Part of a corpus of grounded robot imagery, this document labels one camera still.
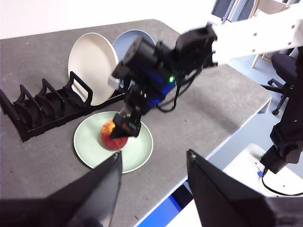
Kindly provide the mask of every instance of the black dish rack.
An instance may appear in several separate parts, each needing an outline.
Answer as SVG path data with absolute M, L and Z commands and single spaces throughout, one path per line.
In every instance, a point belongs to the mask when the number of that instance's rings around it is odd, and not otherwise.
M 87 91 L 88 98 L 85 102 L 72 90 L 74 80 Z M 17 128 L 21 140 L 25 142 L 33 136 L 123 100 L 124 96 L 124 93 L 115 91 L 104 103 L 91 106 L 93 91 L 71 71 L 70 80 L 59 90 L 55 90 L 46 79 L 42 79 L 42 89 L 35 97 L 21 84 L 20 96 L 13 104 L 0 89 L 0 105 L 3 113 L 9 116 Z

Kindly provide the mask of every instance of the chair wheel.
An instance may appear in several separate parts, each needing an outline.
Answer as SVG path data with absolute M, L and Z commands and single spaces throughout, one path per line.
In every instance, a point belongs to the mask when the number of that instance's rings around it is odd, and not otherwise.
M 274 116 L 276 116 L 276 115 L 279 114 L 279 111 L 277 109 L 275 109 L 272 113 L 273 113 Z

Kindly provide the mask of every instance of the black cable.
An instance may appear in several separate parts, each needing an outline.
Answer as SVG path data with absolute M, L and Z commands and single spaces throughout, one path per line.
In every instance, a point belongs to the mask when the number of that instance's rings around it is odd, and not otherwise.
M 187 86 L 179 93 L 178 97 L 180 97 L 180 96 L 181 96 L 181 95 L 190 87 L 190 85 L 194 82 L 195 77 L 196 77 L 201 71 L 202 71 L 201 69 L 198 69 L 198 70 L 194 73 L 194 75 L 192 75 L 189 79 L 187 79 L 187 80 L 185 81 L 185 83 L 182 83 L 181 86 L 183 86 L 183 85 L 187 85 Z M 175 99 L 175 98 L 172 98 L 172 99 L 170 99 L 170 100 L 168 100 L 168 101 L 166 101 L 166 102 L 161 103 L 161 105 L 159 105 L 159 107 L 163 107 L 163 106 L 166 106 L 166 105 L 170 104 L 172 101 L 174 101 L 174 99 Z
M 282 192 L 278 192 L 278 191 L 276 191 L 276 190 L 274 190 L 274 189 L 268 187 L 268 186 L 264 183 L 264 179 L 263 179 L 264 176 L 265 176 L 265 174 L 267 173 L 267 171 L 268 171 L 268 168 L 265 168 L 265 169 L 264 169 L 264 172 L 263 172 L 263 175 L 262 175 L 262 183 L 263 183 L 264 187 L 266 187 L 268 190 L 270 190 L 271 192 L 276 193 L 276 194 L 278 194 L 278 195 L 284 195 L 284 196 L 300 196 L 300 195 L 303 195 L 303 192 L 297 193 L 297 194 L 293 194 L 293 195 L 289 195 L 289 194 L 285 194 L 285 193 L 282 193 Z
M 175 97 L 174 97 L 174 98 L 172 98 L 171 100 L 169 100 L 169 101 L 167 101 L 167 102 L 165 102 L 165 103 L 162 103 L 161 105 L 157 104 L 157 105 L 156 105 L 156 108 L 158 108 L 160 111 L 162 111 L 162 112 L 164 112 L 164 113 L 173 111 L 173 110 L 176 108 L 176 106 L 177 106 L 177 99 L 178 99 L 178 97 L 181 96 L 181 95 L 190 87 L 190 85 L 193 83 L 193 81 L 194 81 L 194 79 L 197 77 L 197 75 L 199 75 L 200 72 L 202 71 L 202 68 L 203 68 L 205 62 L 206 62 L 212 55 L 213 55 L 213 53 L 210 53 L 210 54 L 205 58 L 205 60 L 204 60 L 204 62 L 203 62 L 203 64 L 202 64 L 202 66 L 201 66 L 200 68 L 198 68 L 198 69 L 196 70 L 196 72 L 195 72 L 190 78 L 188 78 L 187 80 L 185 80 L 185 81 L 184 81 L 183 83 L 181 83 L 181 84 L 180 84 L 180 83 L 177 83 L 177 90 L 176 90 L 176 94 L 175 94 Z M 188 84 L 188 85 L 187 85 L 187 86 L 185 87 L 185 89 L 179 94 L 181 86 L 183 86 L 183 85 L 185 85 L 185 84 Z M 165 105 L 171 103 L 172 101 L 174 101 L 174 105 L 173 105 L 170 109 L 168 109 L 168 110 L 162 109 L 163 106 L 165 106 Z
M 173 105 L 170 109 L 168 109 L 168 110 L 162 109 L 162 107 L 161 107 L 161 106 L 158 106 L 158 104 L 156 105 L 156 107 L 157 107 L 160 111 L 162 111 L 162 112 L 164 112 L 164 113 L 173 111 L 173 110 L 176 108 L 176 106 L 177 106 L 177 99 L 178 99 L 178 96 L 179 96 L 180 87 L 181 87 L 180 85 L 177 85 L 177 90 L 176 90 L 176 94 L 175 94 L 175 97 L 174 97 L 174 105 Z

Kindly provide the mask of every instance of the plate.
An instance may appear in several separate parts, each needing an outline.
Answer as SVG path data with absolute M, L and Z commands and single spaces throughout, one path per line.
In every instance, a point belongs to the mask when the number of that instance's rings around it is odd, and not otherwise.
M 70 71 L 76 73 L 93 91 L 91 105 L 99 105 L 108 100 L 115 90 L 107 82 L 117 64 L 118 58 L 112 44 L 97 33 L 87 33 L 71 49 L 68 75 Z M 87 99 L 87 91 L 77 81 L 72 89 L 83 101 Z
M 126 52 L 133 42 L 139 37 L 142 36 L 147 41 L 155 45 L 155 41 L 152 37 L 142 30 L 129 30 L 127 32 L 122 33 L 114 42 L 113 47 L 117 53 L 118 60 L 122 61 Z
M 79 158 L 90 168 L 95 168 L 109 158 L 114 151 L 101 146 L 100 130 L 105 122 L 114 118 L 117 112 L 102 112 L 85 119 L 76 129 L 74 147 Z M 152 134 L 144 123 L 137 138 L 129 137 L 122 151 L 122 173 L 134 171 L 150 158 L 153 149 Z

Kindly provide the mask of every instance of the red apple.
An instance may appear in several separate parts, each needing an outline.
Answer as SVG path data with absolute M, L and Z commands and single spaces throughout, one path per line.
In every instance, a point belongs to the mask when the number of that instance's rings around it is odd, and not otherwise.
M 100 137 L 103 146 L 108 150 L 119 150 L 126 144 L 128 137 L 111 139 L 109 136 L 115 127 L 113 120 L 107 121 L 101 128 Z

